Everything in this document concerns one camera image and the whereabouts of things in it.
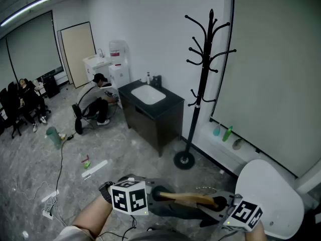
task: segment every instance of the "door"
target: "door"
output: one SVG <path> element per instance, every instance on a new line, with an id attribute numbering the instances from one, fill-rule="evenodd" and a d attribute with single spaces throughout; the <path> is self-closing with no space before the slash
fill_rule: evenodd
<path id="1" fill-rule="evenodd" d="M 90 23 L 83 23 L 61 31 L 67 64 L 75 87 L 88 83 L 82 59 L 95 55 Z"/>

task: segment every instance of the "black coat rack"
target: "black coat rack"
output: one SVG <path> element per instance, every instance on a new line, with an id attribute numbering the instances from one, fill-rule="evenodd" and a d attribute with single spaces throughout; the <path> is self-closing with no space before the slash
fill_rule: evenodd
<path id="1" fill-rule="evenodd" d="M 193 93 L 193 96 L 196 98 L 196 101 L 194 103 L 190 103 L 188 104 L 188 106 L 192 106 L 195 105 L 195 109 L 194 109 L 194 114 L 193 114 L 193 119 L 192 119 L 192 124 L 191 124 L 191 129 L 190 129 L 190 133 L 189 133 L 189 137 L 187 140 L 187 144 L 186 144 L 186 148 L 184 151 L 178 152 L 175 156 L 174 156 L 174 163 L 176 165 L 176 167 L 178 167 L 179 169 L 182 170 L 188 170 L 190 168 L 193 167 L 193 165 L 195 164 L 195 158 L 194 156 L 189 152 L 190 147 L 191 147 L 191 143 L 192 143 L 192 139 L 193 139 L 193 135 L 194 135 L 194 131 L 195 131 L 195 127 L 196 127 L 196 123 L 199 117 L 199 113 L 200 113 L 200 109 L 201 109 L 201 101 L 203 100 L 204 102 L 215 102 L 216 99 L 214 100 L 205 100 L 204 99 L 204 92 L 205 92 L 205 87 L 206 87 L 206 82 L 207 82 L 207 77 L 209 74 L 209 71 L 213 71 L 215 73 L 218 72 L 218 70 L 213 70 L 210 68 L 211 62 L 218 56 L 223 55 L 223 54 L 228 54 L 228 53 L 232 53 L 232 52 L 236 52 L 236 50 L 230 50 L 227 52 L 222 52 L 222 53 L 218 53 L 216 55 L 214 55 L 213 57 L 211 57 L 211 50 L 212 50 L 212 43 L 213 43 L 213 37 L 215 35 L 215 33 L 221 29 L 224 28 L 226 26 L 229 26 L 230 23 L 226 23 L 223 24 L 219 27 L 217 27 L 214 31 L 213 31 L 213 27 L 217 21 L 217 19 L 214 19 L 214 12 L 213 9 L 211 9 L 210 11 L 210 22 L 209 22 L 209 27 L 207 30 L 207 35 L 206 35 L 206 31 L 203 28 L 203 26 L 198 23 L 197 21 L 195 21 L 194 19 L 192 19 L 191 17 L 185 15 L 185 18 L 191 20 L 192 22 L 196 23 L 197 25 L 199 25 L 203 32 L 204 32 L 204 51 L 202 50 L 201 46 L 199 45 L 199 43 L 196 41 L 195 37 L 192 37 L 192 39 L 195 41 L 196 45 L 198 46 L 198 48 L 200 49 L 200 52 L 194 50 L 192 47 L 189 48 L 190 51 L 193 51 L 194 53 L 199 54 L 202 57 L 202 61 L 200 63 L 195 63 L 192 62 L 190 60 L 186 60 L 189 63 L 192 63 L 194 65 L 202 65 L 202 74 L 201 74 L 201 80 L 200 80 L 200 86 L 199 86 L 199 91 L 198 94 L 195 95 L 194 91 L 191 89 L 191 92 Z"/>

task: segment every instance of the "bathroom sink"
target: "bathroom sink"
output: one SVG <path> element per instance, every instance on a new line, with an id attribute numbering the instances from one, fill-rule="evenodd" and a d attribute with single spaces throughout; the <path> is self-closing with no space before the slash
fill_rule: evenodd
<path id="1" fill-rule="evenodd" d="M 101 58 L 99 55 L 93 55 L 82 59 L 85 64 L 87 64 L 90 68 L 96 69 L 105 65 L 111 65 L 111 59 L 109 57 Z"/>
<path id="2" fill-rule="evenodd" d="M 139 100 L 149 105 L 157 103 L 166 97 L 166 95 L 149 85 L 140 86 L 132 90 L 131 93 Z"/>

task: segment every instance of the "green spray bottle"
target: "green spray bottle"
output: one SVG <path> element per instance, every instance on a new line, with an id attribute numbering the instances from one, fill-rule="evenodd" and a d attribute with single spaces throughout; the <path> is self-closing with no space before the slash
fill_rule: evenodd
<path id="1" fill-rule="evenodd" d="M 232 133 L 232 129 L 233 129 L 233 126 L 230 126 L 230 127 L 226 130 L 226 132 L 225 132 L 225 134 L 224 134 L 224 136 L 223 136 L 223 139 L 222 139 L 223 142 L 227 141 L 227 139 L 229 138 L 230 134 Z"/>

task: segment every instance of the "sneaker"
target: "sneaker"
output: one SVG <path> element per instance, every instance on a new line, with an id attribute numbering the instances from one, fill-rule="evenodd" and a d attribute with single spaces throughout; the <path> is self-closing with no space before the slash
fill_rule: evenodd
<path id="1" fill-rule="evenodd" d="M 38 123 L 32 124 L 32 126 L 33 126 L 33 132 L 36 132 L 38 128 Z"/>
<path id="2" fill-rule="evenodd" d="M 40 120 L 43 124 L 47 124 L 46 116 L 42 116 Z"/>
<path id="3" fill-rule="evenodd" d="M 104 123 L 99 123 L 99 122 L 97 122 L 97 125 L 98 125 L 98 126 L 103 126 L 103 125 L 107 125 L 107 124 L 109 124 L 109 123 L 110 123 L 110 120 L 107 119 L 107 120 L 105 120 Z"/>

